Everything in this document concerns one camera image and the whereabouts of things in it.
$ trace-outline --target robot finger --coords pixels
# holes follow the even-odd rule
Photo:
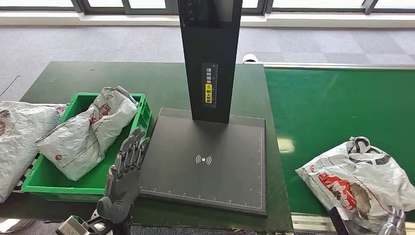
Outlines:
[[[134,135],[130,135],[128,138],[126,138],[122,144],[121,144],[121,148],[119,149],[120,152],[122,153],[126,153],[128,151],[128,149],[130,149],[130,145],[133,144],[136,141],[136,136]]]
[[[150,137],[145,138],[143,141],[141,141],[140,145],[143,150],[147,148],[147,145],[150,143]]]
[[[396,230],[398,235],[402,235],[405,234],[405,220],[406,220],[406,215],[405,212],[403,210],[400,210],[398,212],[398,216],[397,216],[397,222],[396,222]]]

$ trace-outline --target white plastic bag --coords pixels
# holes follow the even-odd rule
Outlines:
[[[35,140],[58,123],[56,107],[0,102],[0,202],[4,202],[38,154]]]
[[[365,137],[350,138],[296,173],[327,210],[344,208],[350,220],[375,233],[386,222],[389,206],[415,209],[415,188],[405,171]]]
[[[104,159],[122,128],[137,113],[137,102],[122,87],[105,87],[89,109],[36,141],[39,151],[77,181]]]

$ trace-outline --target robotic hand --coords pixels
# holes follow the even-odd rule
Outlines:
[[[140,194],[140,172],[150,138],[138,127],[122,143],[108,171],[104,197],[98,201],[91,220],[71,216],[56,231],[59,235],[129,235],[131,210]]]
[[[391,208],[391,214],[388,221],[383,225],[377,235],[404,235],[405,234],[405,212],[403,210],[396,211]]]
[[[346,214],[342,208],[333,207],[328,213],[338,235],[363,234],[361,227],[348,219],[345,220]],[[405,219],[403,210],[397,211],[394,207],[390,207],[388,220],[376,235],[405,235]]]

